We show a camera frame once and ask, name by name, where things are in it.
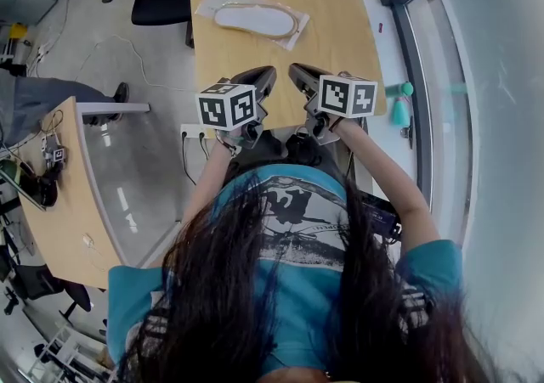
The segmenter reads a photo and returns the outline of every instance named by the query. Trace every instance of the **wire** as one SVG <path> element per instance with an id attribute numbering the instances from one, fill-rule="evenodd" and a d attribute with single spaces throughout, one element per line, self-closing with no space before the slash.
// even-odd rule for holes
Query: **wire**
<path id="1" fill-rule="evenodd" d="M 60 119 L 59 119 L 59 122 L 57 124 L 54 124 L 54 117 L 57 115 L 57 113 L 60 113 Z M 59 127 L 59 125 L 62 123 L 64 118 L 65 118 L 65 114 L 63 113 L 63 111 L 62 110 L 56 110 L 53 113 L 53 117 L 51 118 L 51 122 L 49 123 L 47 129 L 43 129 L 42 124 L 40 124 L 40 129 L 41 129 L 42 133 L 44 133 L 45 135 L 49 135 L 51 132 L 54 133 L 55 129 L 57 129 Z"/>
<path id="2" fill-rule="evenodd" d="M 60 113 L 60 119 L 59 121 L 54 124 L 54 118 L 55 116 L 57 115 L 57 113 Z M 24 164 L 26 164 L 28 166 L 27 163 L 25 163 L 23 160 L 20 159 L 19 156 L 17 156 L 11 149 L 16 149 L 16 150 L 19 150 L 20 148 L 22 148 L 25 144 L 27 143 L 30 143 L 30 141 L 32 141 L 34 138 L 36 138 L 37 136 L 41 135 L 41 134 L 45 134 L 45 135 L 48 135 L 50 134 L 51 132 L 54 133 L 55 129 L 57 129 L 60 125 L 60 123 L 62 123 L 62 121 L 64 120 L 65 118 L 65 115 L 64 113 L 62 112 L 62 110 L 56 110 L 54 113 L 53 113 L 53 117 L 51 118 L 51 122 L 49 123 L 47 129 L 43 129 L 43 124 L 40 122 L 40 131 L 38 131 L 36 134 L 34 134 L 32 137 L 30 137 L 28 140 L 25 140 L 23 143 L 17 143 L 17 144 L 14 144 L 13 146 L 11 146 L 11 148 L 9 148 L 6 143 L 4 143 L 3 141 L 3 137 L 0 138 L 0 146 L 3 146 L 4 149 L 5 149 L 5 152 L 6 152 L 6 155 L 4 156 L 1 156 L 0 157 L 0 160 L 3 160 L 4 158 L 8 158 L 10 156 L 14 156 L 15 158 L 18 158 L 20 161 L 22 161 Z"/>
<path id="3" fill-rule="evenodd" d="M 117 34 L 112 34 L 111 36 L 107 37 L 106 39 L 104 40 L 101 40 L 100 42 L 96 42 L 93 46 L 93 49 L 91 49 L 91 52 L 89 54 L 87 54 L 87 57 L 85 58 L 85 60 L 83 61 L 82 65 L 79 67 L 79 71 L 77 72 L 77 75 L 76 75 L 76 78 L 74 79 L 74 81 L 77 81 L 77 78 L 81 75 L 81 72 L 83 70 L 83 66 L 85 66 L 85 64 L 87 63 L 87 61 L 89 60 L 89 58 L 91 57 L 91 55 L 93 55 L 93 52 L 94 50 L 101 44 L 101 43 L 104 43 L 108 40 L 110 40 L 111 38 L 113 37 L 116 37 L 117 39 L 119 40 L 122 40 L 124 42 L 128 42 L 130 44 L 130 47 L 132 48 L 133 50 L 133 53 L 136 54 L 136 57 L 138 57 L 139 59 L 139 67 L 140 69 L 142 70 L 142 76 L 144 77 L 144 81 L 145 81 L 145 84 L 147 84 L 148 86 L 150 87 L 164 87 L 164 88 L 168 88 L 170 90 L 176 90 L 178 92 L 192 92 L 194 93 L 195 92 L 195 89 L 190 89 L 190 88 L 177 88 L 177 87 L 170 87 L 170 86 L 164 86 L 162 84 L 152 84 L 150 83 L 148 80 L 147 80 L 147 76 L 145 74 L 145 68 L 144 68 L 144 59 L 142 59 L 142 56 L 138 53 L 138 51 L 136 51 L 136 48 L 134 47 L 134 44 L 131 40 L 129 39 L 126 39 L 124 37 L 121 37 L 121 36 L 118 36 Z"/>
<path id="4" fill-rule="evenodd" d="M 60 37 L 62 36 L 62 33 L 64 32 L 65 30 L 65 27 L 66 27 L 66 21 L 68 20 L 68 9 L 70 7 L 70 0 L 66 0 L 66 3 L 65 3 L 65 17 L 62 21 L 62 26 L 60 27 L 60 31 L 59 31 L 59 34 L 57 35 L 57 37 L 54 39 L 53 43 L 48 47 L 48 49 L 45 49 L 48 44 L 49 44 L 49 41 L 47 41 L 45 43 L 45 45 L 42 45 L 42 46 L 39 46 L 38 47 L 38 55 L 36 56 L 36 58 L 34 59 L 34 61 L 27 67 L 27 72 L 29 74 L 32 73 L 32 66 L 34 66 L 34 72 L 35 72 L 35 75 L 37 78 L 40 77 L 38 71 L 37 71 L 37 67 L 38 65 L 42 62 L 43 58 L 49 54 L 51 52 L 51 50 L 54 48 L 54 46 L 57 44 L 57 42 L 59 41 Z M 43 49 L 43 54 L 40 54 L 40 48 Z"/>
<path id="5" fill-rule="evenodd" d="M 346 176 L 349 177 L 349 171 L 351 170 L 351 166 L 354 163 L 354 152 L 353 150 L 349 153 L 349 161 L 348 161 L 348 170 L 346 171 Z"/>
<path id="6" fill-rule="evenodd" d="M 13 150 L 11 150 L 11 149 L 6 145 L 6 143 L 2 142 L 2 145 L 3 145 L 3 147 L 4 147 L 7 151 L 9 151 L 9 153 L 10 153 L 12 156 L 14 156 L 15 158 L 17 158 L 17 160 L 19 160 L 19 161 L 21 162 L 21 164 L 24 164 L 25 166 L 27 166 L 27 167 L 29 168 L 29 170 L 32 171 L 32 173 L 35 173 L 35 172 L 34 172 L 34 169 L 33 169 L 32 167 L 30 167 L 30 166 L 28 165 L 27 162 L 23 161 L 23 159 L 22 159 L 20 156 L 18 156 Z"/>
<path id="7" fill-rule="evenodd" d="M 185 174 L 187 175 L 187 177 L 190 179 L 190 181 L 196 185 L 196 182 L 193 180 L 193 178 L 189 175 L 189 173 L 187 172 L 187 163 L 185 161 L 185 137 L 187 137 L 187 132 L 183 132 L 181 134 L 181 157 L 183 158 L 183 161 L 184 161 L 184 170 L 185 170 Z"/>
<path id="8" fill-rule="evenodd" d="M 204 152 L 204 155 L 206 156 L 206 161 L 207 161 L 210 159 L 210 154 L 207 152 L 207 149 L 204 149 L 204 144 L 206 144 L 206 141 L 204 140 L 202 133 L 200 134 L 199 139 L 201 140 L 202 152 Z"/>
<path id="9" fill-rule="evenodd" d="M 85 247 L 87 248 L 87 257 L 88 257 L 88 261 L 91 263 L 91 265 L 93 267 L 95 267 L 97 270 L 101 271 L 101 272 L 104 272 L 105 271 L 105 267 L 104 267 L 104 255 L 102 255 L 102 253 L 99 252 L 99 250 L 94 247 L 94 241 L 93 239 L 91 239 L 89 237 L 89 242 L 88 244 L 84 244 Z M 102 265 L 99 267 L 98 265 L 96 265 L 94 262 L 93 262 L 93 258 L 90 256 L 91 255 L 91 251 L 94 251 L 98 256 L 100 256 L 100 260 L 103 262 Z"/>

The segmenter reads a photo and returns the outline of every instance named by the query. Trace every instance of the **teal object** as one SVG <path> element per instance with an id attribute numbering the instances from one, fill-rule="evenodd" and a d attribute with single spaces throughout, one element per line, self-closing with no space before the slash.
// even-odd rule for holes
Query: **teal object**
<path id="1" fill-rule="evenodd" d="M 411 96 L 414 93 L 414 86 L 411 82 L 402 82 L 393 86 L 385 87 L 385 96 L 388 98 L 400 98 L 403 96 Z"/>
<path id="2" fill-rule="evenodd" d="M 397 98 L 394 101 L 392 120 L 393 124 L 398 127 L 410 126 L 410 113 L 408 112 L 408 106 L 402 98 Z"/>

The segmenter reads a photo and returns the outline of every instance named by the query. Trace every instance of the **wooden desk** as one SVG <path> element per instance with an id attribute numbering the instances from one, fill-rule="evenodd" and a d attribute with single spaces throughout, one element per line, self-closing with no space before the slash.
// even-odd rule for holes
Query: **wooden desk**
<path id="1" fill-rule="evenodd" d="M 124 263 L 94 179 L 82 117 L 149 109 L 148 104 L 77 104 L 75 98 L 67 99 L 57 108 L 62 110 L 63 117 L 56 132 L 67 152 L 66 166 L 58 181 L 57 202 L 46 211 L 40 211 L 26 198 L 20 198 L 33 238 L 53 276 L 107 288 L 108 270 Z M 53 114 L 49 113 L 44 119 L 44 128 L 48 127 Z M 41 142 L 41 137 L 36 137 L 20 149 L 21 158 L 40 175 L 45 167 Z M 94 249 L 85 245 L 84 235 L 93 240 Z"/>
<path id="2" fill-rule="evenodd" d="M 201 0 L 191 0 L 193 12 Z M 376 114 L 386 112 L 382 71 L 376 44 L 362 0 L 272 0 L 309 14 L 309 23 L 295 48 L 287 51 L 274 42 L 242 32 L 225 30 L 212 20 L 193 16 L 196 81 L 200 89 L 221 77 L 231 77 L 258 66 L 273 65 L 278 72 L 272 94 L 264 102 L 267 129 L 303 125 L 305 97 L 291 82 L 291 63 L 304 63 L 337 74 L 378 81 Z"/>

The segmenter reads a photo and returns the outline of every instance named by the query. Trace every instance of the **gray floor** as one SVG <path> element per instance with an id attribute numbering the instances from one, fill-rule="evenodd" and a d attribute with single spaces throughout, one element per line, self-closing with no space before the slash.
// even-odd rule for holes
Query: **gray floor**
<path id="1" fill-rule="evenodd" d="M 38 26 L 35 44 L 47 49 L 59 38 L 38 66 L 39 76 L 77 79 L 109 96 L 125 81 L 131 102 L 151 104 L 152 112 L 147 115 L 126 115 L 107 127 L 86 129 L 106 210 L 127 259 L 137 263 L 183 214 L 193 184 L 183 173 L 179 125 L 196 123 L 197 117 L 192 94 L 195 55 L 184 45 L 185 26 L 132 25 L 132 5 L 133 0 L 114 0 L 107 5 L 101 0 L 70 0 L 59 37 L 66 13 L 66 0 L 59 0 Z M 147 85 L 130 43 L 113 35 L 133 42 L 149 83 L 187 91 Z M 204 154 L 195 140 L 189 140 L 185 148 L 190 175 L 197 179 Z M 93 315 L 77 309 L 72 320 L 87 332 L 94 327 L 97 335 L 105 318 L 107 295 L 94 292 Z M 43 311 L 53 317 L 55 307 L 65 308 L 66 299 L 61 299 L 56 303 L 50 297 Z M 39 311 L 40 301 L 32 306 Z"/>

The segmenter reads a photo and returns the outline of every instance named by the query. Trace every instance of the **shoe insole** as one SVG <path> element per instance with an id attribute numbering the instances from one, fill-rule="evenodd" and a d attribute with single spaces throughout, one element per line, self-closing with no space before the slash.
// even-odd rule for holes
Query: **shoe insole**
<path id="1" fill-rule="evenodd" d="M 215 12 L 215 23 L 223 28 L 249 31 L 260 36 L 292 36 L 297 19 L 282 8 L 258 4 L 227 4 Z"/>

